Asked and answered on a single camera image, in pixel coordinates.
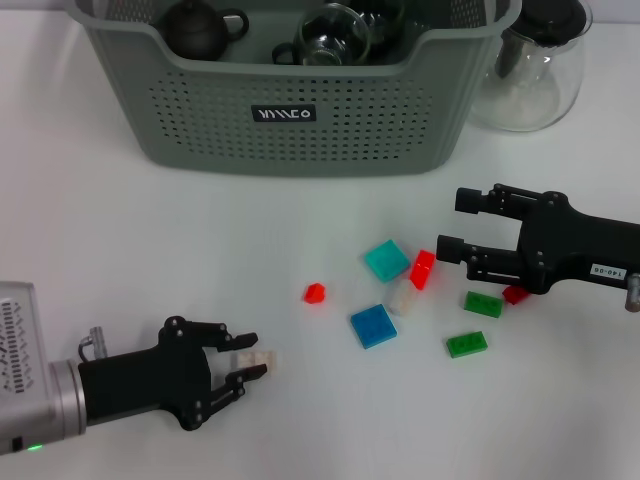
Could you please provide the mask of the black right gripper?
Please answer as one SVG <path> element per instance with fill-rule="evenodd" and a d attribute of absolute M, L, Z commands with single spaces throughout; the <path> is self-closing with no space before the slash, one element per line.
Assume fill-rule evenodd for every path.
<path fill-rule="evenodd" d="M 639 226 L 581 213 L 559 192 L 541 194 L 495 184 L 484 195 L 459 188 L 455 210 L 522 222 L 518 253 L 438 236 L 436 258 L 456 265 L 464 262 L 469 280 L 522 285 L 542 295 L 563 280 L 625 289 L 639 272 Z"/>

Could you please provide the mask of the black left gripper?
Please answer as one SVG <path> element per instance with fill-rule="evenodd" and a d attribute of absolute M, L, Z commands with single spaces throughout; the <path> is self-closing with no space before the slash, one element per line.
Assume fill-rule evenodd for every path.
<path fill-rule="evenodd" d="M 89 426 L 153 410 L 171 413 L 187 430 L 245 395 L 245 384 L 263 377 L 266 364 L 229 373 L 211 390 L 211 373 L 203 350 L 237 351 L 258 342 L 254 332 L 233 336 L 224 323 L 166 320 L 152 348 L 83 362 L 78 366 Z"/>

